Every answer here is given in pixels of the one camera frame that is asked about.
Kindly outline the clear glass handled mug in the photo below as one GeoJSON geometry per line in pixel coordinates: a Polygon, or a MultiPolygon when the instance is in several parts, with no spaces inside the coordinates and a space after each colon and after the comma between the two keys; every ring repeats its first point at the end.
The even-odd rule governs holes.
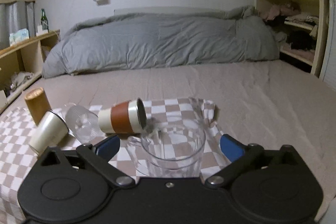
{"type": "Polygon", "coordinates": [[[125,148],[139,176],[207,178],[224,164],[215,104],[199,98],[144,103],[147,129],[125,148]]]}

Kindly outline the clear ribbed glass cup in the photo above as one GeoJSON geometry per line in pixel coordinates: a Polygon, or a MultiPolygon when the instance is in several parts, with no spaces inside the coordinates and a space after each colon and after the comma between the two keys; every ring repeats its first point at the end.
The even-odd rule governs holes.
{"type": "Polygon", "coordinates": [[[98,116],[80,105],[71,105],[66,111],[64,120],[74,137],[81,143],[91,143],[105,134],[98,125],[98,116]]]}

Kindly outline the cream cup with brown sleeve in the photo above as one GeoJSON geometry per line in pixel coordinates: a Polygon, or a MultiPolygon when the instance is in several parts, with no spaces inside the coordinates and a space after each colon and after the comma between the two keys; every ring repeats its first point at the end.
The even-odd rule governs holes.
{"type": "Polygon", "coordinates": [[[98,125],[106,134],[139,134],[146,128],[147,117],[142,99],[116,104],[98,113],[98,125]]]}

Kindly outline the cream metal tumbler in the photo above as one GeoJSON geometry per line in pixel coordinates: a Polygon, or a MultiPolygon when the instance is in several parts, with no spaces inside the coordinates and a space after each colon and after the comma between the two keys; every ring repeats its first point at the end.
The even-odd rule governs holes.
{"type": "Polygon", "coordinates": [[[29,147],[40,156],[47,147],[58,145],[68,132],[69,128],[65,121],[54,111],[49,110],[35,129],[29,147]]]}

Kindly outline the tan cylindrical tumbler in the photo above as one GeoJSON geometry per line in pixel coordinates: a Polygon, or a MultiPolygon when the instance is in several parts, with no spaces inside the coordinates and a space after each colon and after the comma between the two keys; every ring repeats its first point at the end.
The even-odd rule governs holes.
{"type": "Polygon", "coordinates": [[[42,87],[26,93],[25,102],[36,126],[42,120],[46,112],[52,110],[45,90],[42,87]]]}

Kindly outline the grey duvet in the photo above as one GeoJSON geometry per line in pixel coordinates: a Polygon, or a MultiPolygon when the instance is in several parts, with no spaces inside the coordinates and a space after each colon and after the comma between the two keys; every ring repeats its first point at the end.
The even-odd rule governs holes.
{"type": "Polygon", "coordinates": [[[47,55],[42,76],[268,61],[279,55],[274,33],[252,6],[191,14],[135,12],[74,25],[47,55]]]}

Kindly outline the wooden side shelf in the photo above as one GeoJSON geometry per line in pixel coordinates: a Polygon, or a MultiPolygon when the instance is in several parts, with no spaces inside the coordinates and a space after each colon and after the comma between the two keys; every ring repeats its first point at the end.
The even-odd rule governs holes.
{"type": "Polygon", "coordinates": [[[41,78],[45,59],[59,42],[59,35],[59,30],[49,31],[1,50],[1,112],[41,78]],[[31,73],[32,76],[11,91],[13,79],[20,73],[31,73]]]}

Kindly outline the folded clothes pile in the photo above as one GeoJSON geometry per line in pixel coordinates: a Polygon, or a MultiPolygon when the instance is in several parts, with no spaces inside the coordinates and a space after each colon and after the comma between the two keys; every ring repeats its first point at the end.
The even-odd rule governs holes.
{"type": "Polygon", "coordinates": [[[290,49],[309,52],[315,50],[319,17],[303,12],[298,3],[273,4],[269,9],[260,11],[259,15],[290,49]]]}

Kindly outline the green glass bottle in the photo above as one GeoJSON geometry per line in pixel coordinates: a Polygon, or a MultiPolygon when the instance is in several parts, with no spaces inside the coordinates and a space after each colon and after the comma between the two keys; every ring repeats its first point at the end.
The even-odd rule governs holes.
{"type": "Polygon", "coordinates": [[[43,31],[49,31],[49,21],[45,9],[41,9],[41,26],[43,31]]]}

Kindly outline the tissue pack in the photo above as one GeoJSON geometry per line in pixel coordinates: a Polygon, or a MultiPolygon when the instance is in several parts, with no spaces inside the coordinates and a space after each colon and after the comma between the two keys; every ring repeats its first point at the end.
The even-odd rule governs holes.
{"type": "Polygon", "coordinates": [[[11,33],[9,35],[9,43],[10,43],[10,46],[13,46],[16,43],[20,43],[22,41],[28,40],[29,38],[30,38],[29,30],[24,28],[24,29],[18,30],[15,33],[11,33]]]}

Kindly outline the wooden clothes shelf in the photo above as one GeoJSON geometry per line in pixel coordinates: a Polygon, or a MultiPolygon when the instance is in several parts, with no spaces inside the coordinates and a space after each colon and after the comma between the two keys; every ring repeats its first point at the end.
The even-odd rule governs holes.
{"type": "Polygon", "coordinates": [[[256,0],[256,9],[277,34],[280,59],[319,77],[329,28],[328,0],[256,0]]]}

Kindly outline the grey curtain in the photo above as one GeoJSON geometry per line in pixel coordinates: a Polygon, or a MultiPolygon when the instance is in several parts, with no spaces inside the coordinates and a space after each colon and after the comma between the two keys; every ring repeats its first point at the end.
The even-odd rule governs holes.
{"type": "Polygon", "coordinates": [[[35,2],[1,3],[1,50],[10,46],[9,36],[21,29],[28,29],[29,36],[36,35],[35,2]]]}

